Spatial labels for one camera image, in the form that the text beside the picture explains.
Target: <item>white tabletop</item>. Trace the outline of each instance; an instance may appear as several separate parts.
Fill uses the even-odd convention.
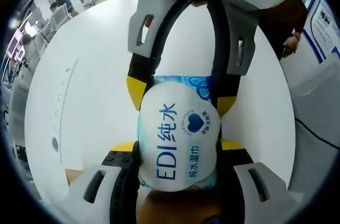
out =
[[[83,12],[60,28],[41,58],[28,96],[25,143],[33,179],[47,202],[67,196],[65,168],[100,164],[113,145],[137,138],[138,113],[125,83],[128,25],[137,1],[109,0]],[[283,71],[260,29],[255,40],[238,100],[222,119],[223,137],[240,140],[254,161],[288,183],[295,152],[293,107]],[[189,7],[169,34],[157,74],[209,75],[214,48],[207,9]],[[52,147],[53,113],[62,74],[76,58],[63,108],[61,165]]]

